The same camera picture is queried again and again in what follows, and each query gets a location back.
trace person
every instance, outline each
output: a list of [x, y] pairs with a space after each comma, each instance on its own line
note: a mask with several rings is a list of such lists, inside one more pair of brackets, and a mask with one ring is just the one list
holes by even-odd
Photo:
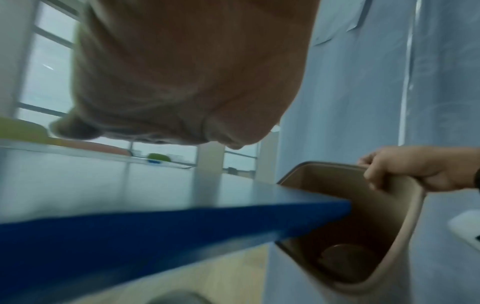
[[480, 148], [383, 147], [358, 160], [370, 188], [381, 189], [387, 174], [415, 177], [430, 192], [478, 188]]

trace beige trash bin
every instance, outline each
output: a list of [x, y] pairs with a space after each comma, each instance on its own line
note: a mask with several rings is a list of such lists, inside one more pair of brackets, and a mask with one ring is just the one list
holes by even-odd
[[351, 215], [277, 243], [307, 273], [328, 303], [409, 303], [408, 244], [425, 192], [406, 176], [373, 191], [364, 169], [307, 162], [280, 185], [347, 198]]

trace hand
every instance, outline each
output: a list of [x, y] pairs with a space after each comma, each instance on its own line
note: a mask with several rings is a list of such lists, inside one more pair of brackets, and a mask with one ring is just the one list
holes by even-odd
[[384, 147], [362, 157], [365, 179], [372, 189], [380, 189], [387, 174], [415, 177], [428, 191], [475, 188], [480, 169], [479, 148], [429, 146]]

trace ear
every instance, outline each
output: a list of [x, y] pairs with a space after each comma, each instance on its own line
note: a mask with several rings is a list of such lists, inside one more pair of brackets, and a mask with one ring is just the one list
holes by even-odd
[[64, 117], [49, 126], [55, 136], [69, 139], [88, 140], [100, 137], [103, 132], [85, 122], [76, 112], [75, 108]]

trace wooden floor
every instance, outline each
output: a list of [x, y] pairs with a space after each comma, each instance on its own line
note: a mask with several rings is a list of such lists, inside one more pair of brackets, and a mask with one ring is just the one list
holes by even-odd
[[267, 246], [174, 269], [77, 299], [70, 304], [147, 304], [173, 290], [191, 290], [213, 304], [261, 304]]

